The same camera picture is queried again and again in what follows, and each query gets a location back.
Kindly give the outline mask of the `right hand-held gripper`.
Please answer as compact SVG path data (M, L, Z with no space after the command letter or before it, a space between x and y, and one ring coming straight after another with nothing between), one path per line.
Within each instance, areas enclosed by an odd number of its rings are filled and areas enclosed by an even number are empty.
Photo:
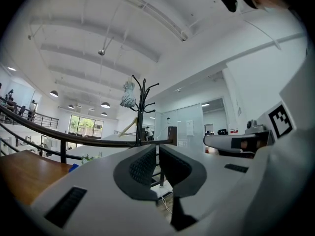
M273 154L302 158L311 153L311 67L294 73L225 68L223 77L232 101L237 131L219 138L225 154Z

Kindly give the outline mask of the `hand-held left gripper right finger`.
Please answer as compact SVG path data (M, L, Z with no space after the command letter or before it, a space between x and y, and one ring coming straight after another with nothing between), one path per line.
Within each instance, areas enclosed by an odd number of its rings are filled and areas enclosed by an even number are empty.
M160 145L159 165L173 189L172 222L242 221L260 182L261 154L250 159Z

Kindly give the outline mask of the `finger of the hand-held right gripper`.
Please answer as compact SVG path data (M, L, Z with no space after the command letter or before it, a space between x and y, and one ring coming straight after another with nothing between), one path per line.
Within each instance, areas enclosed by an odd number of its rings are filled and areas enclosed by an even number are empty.
M246 141L242 136L207 135L203 142L212 148L246 148Z

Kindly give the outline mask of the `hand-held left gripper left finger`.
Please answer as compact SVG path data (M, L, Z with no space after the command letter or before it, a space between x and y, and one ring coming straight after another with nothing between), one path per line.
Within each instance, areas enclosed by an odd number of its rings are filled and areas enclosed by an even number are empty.
M57 227L70 236L169 236L175 229L154 201L127 196L114 181L114 169L124 159L148 150L149 145L95 159L78 167L45 189L31 209L45 217L73 187L86 190L65 225Z

